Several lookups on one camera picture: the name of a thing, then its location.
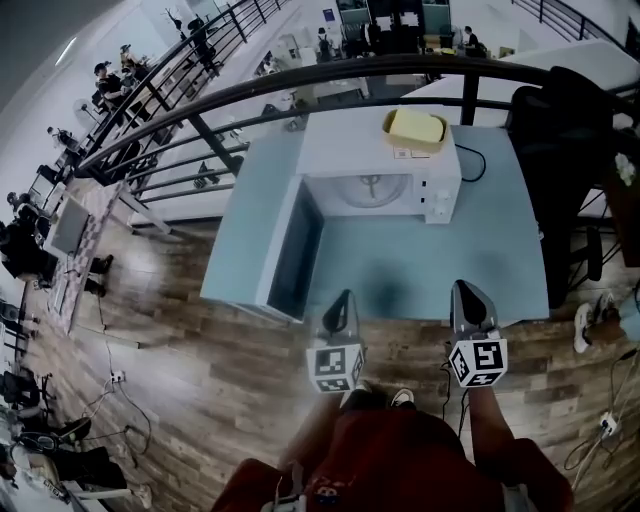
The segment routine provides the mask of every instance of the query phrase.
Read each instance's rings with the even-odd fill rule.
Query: metal railing
[[[604,39],[631,55],[629,51],[600,25],[560,0],[511,0],[513,5],[529,12],[566,41]]]
[[[402,97],[391,99],[362,99],[354,103],[337,105],[299,105],[298,108],[290,110],[275,110],[263,113],[255,117],[235,121],[224,126],[210,128],[202,119],[201,114],[220,109],[227,105],[271,94],[282,90],[328,82],[332,80],[356,79],[359,77],[374,77],[387,75],[409,75],[409,74],[450,74],[464,76],[464,88],[462,98],[453,97]],[[445,106],[460,107],[460,123],[463,125],[473,125],[476,109],[500,109],[509,110],[511,104],[501,101],[489,101],[478,98],[478,86],[480,77],[489,77],[526,84],[543,86],[548,80],[549,71],[513,64],[503,61],[473,59],[467,57],[447,57],[433,55],[389,55],[367,59],[350,59],[336,61],[316,66],[282,71],[276,74],[264,76],[249,82],[237,84],[227,89],[203,96],[181,108],[172,109],[157,119],[146,122],[142,126],[130,131],[110,146],[105,147],[89,158],[80,166],[82,170],[93,172],[101,183],[110,183],[113,171],[129,167],[129,172],[125,178],[133,185],[132,194],[138,197],[140,203],[149,204],[165,199],[191,196],[196,194],[210,193],[221,190],[228,190],[233,184],[222,184],[204,186],[189,190],[168,190],[166,193],[151,197],[142,197],[142,194],[152,190],[158,191],[164,187],[185,183],[195,179],[213,178],[222,175],[234,176],[238,174],[242,165],[242,157],[239,153],[249,149],[248,143],[237,144],[232,147],[225,147],[220,142],[220,137],[229,134],[234,130],[240,130],[255,125],[271,123],[274,121],[300,118],[316,112],[329,110],[361,108],[384,105],[426,105],[438,104]],[[629,84],[616,90],[616,93],[624,92],[637,87],[637,83]],[[602,93],[602,101],[610,104],[611,109],[616,112],[623,112],[630,115],[636,121],[640,121],[640,111],[633,104],[628,103],[613,93]],[[183,121],[190,122],[197,131],[197,135],[183,138],[160,146],[153,151],[142,153],[132,158],[126,159],[117,166],[108,170],[100,170],[104,162],[109,161],[114,154],[129,148],[132,144],[139,143],[147,137],[154,137],[159,132],[167,130]],[[200,140],[206,141],[211,151],[196,156],[190,156],[182,160],[174,161],[167,165],[157,166],[149,163],[151,157],[164,153],[168,150],[183,147]],[[167,181],[150,183],[147,181],[151,176],[175,169],[195,162],[203,162],[207,159],[217,158],[220,161],[219,168],[206,169],[205,172],[190,174],[169,179]]]
[[[163,113],[171,112],[197,98],[209,80],[219,76],[220,67],[224,66],[233,52],[246,44],[251,35],[288,1],[240,0],[204,23],[190,37],[185,36],[153,66],[122,105],[110,115],[89,148],[88,155],[99,151],[107,139],[112,142],[111,139],[117,140],[126,135],[141,123],[141,119],[149,123],[161,110]],[[166,145],[176,126],[167,127],[167,130],[146,141],[140,154],[147,159],[153,154],[153,151],[149,151],[152,145]],[[110,181],[105,177],[105,172],[114,174],[123,167],[125,165],[121,163],[113,165],[112,159],[105,159],[99,168],[88,172],[105,185]]]

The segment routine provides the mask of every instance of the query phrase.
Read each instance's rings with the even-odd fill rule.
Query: power strip
[[[124,378],[124,372],[113,372],[111,374],[111,382],[113,384],[117,384],[118,382],[124,382],[125,378]]]
[[[618,429],[618,422],[610,412],[606,412],[600,418],[600,427],[602,428],[602,438],[605,439],[615,434]]]

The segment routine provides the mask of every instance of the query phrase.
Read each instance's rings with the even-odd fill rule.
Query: shoe
[[[361,391],[366,391],[367,393],[371,393],[371,386],[366,380],[358,381],[358,385],[356,386],[356,389],[359,389]]]
[[[593,308],[589,303],[582,304],[576,311],[576,316],[573,320],[573,325],[576,329],[573,337],[573,348],[578,354],[584,353],[591,346],[591,341],[585,336],[585,333],[587,332],[587,327],[593,323],[592,313]]]
[[[404,402],[414,402],[413,391],[410,389],[401,389],[396,393],[396,396],[391,400],[391,407],[398,407],[400,404]]]
[[[107,289],[101,284],[96,285],[96,287],[89,292],[91,295],[95,295],[96,297],[100,297],[101,299],[107,294]]]
[[[106,274],[111,269],[111,264],[113,263],[113,255],[109,254],[104,260],[102,260],[102,273]]]
[[[145,510],[149,510],[153,506],[153,494],[151,493],[151,487],[148,485],[140,485],[135,491],[132,489],[131,494],[142,502]]]
[[[133,458],[131,450],[125,443],[116,445],[116,457],[122,461],[122,465],[127,469],[138,468],[138,463]]]

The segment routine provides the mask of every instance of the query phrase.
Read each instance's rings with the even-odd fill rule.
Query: staircase railing
[[[161,110],[171,112],[197,98],[211,77],[219,76],[220,66],[228,61],[233,52],[246,44],[251,35],[287,2],[289,0],[239,0],[190,37],[183,34],[184,39],[164,54],[122,105],[111,113],[88,154],[99,151],[105,143],[129,133],[141,124],[141,118],[149,123]],[[141,154],[148,156],[153,143],[166,145],[175,127],[167,127],[162,133],[156,133],[145,142]],[[106,159],[99,169],[113,167],[112,164],[113,161]],[[101,184],[109,183],[104,173],[95,172],[95,169],[87,172]]]
[[[511,3],[538,18],[540,23],[544,23],[569,42],[604,39],[631,55],[600,25],[561,0],[511,0]]]

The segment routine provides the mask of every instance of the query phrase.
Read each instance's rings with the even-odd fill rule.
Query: desk
[[[538,228],[507,133],[469,126],[452,130],[459,144],[487,159],[484,178],[462,184],[452,222],[425,225],[410,216],[325,219],[307,316],[324,311],[350,288],[361,317],[448,320],[456,279],[479,286],[501,321],[549,316]],[[300,136],[271,132],[252,143],[216,238],[202,297],[264,311],[258,310],[263,304],[258,297],[264,269],[273,262],[280,205],[290,197]],[[463,176],[476,176],[478,156],[461,149],[458,155]]]
[[[345,80],[332,80],[330,82],[323,82],[313,86],[313,95],[319,99],[325,96],[333,96],[336,94],[343,94],[350,91],[359,91],[363,98],[369,97],[369,87],[366,79],[360,78],[347,78]]]
[[[351,289],[365,317],[449,318],[451,286],[465,279],[495,303],[502,320],[549,316],[538,229],[504,130],[453,126],[456,142],[482,151],[487,172],[462,183],[451,223],[417,217],[326,219],[307,308],[321,312]],[[478,157],[458,149],[462,175]]]
[[[79,302],[89,276],[91,262],[96,256],[107,221],[110,218],[113,219],[112,212],[118,199],[122,199],[135,209],[135,200],[126,190],[124,181],[108,187],[97,187],[85,194],[81,203],[89,212],[89,218],[80,237],[78,249],[73,256],[69,256],[68,261],[58,260],[56,265],[51,290],[47,298],[47,310],[52,323],[66,335],[69,335],[74,329]],[[143,213],[138,210],[138,213],[145,214],[154,223],[157,221],[148,211]],[[166,228],[164,229],[165,233],[170,231],[163,223],[159,224],[159,227]],[[66,290],[60,292],[61,288],[65,286]],[[59,311],[56,311],[55,302],[59,292],[64,293],[64,299]],[[125,342],[124,340],[120,342],[138,348],[138,343]]]

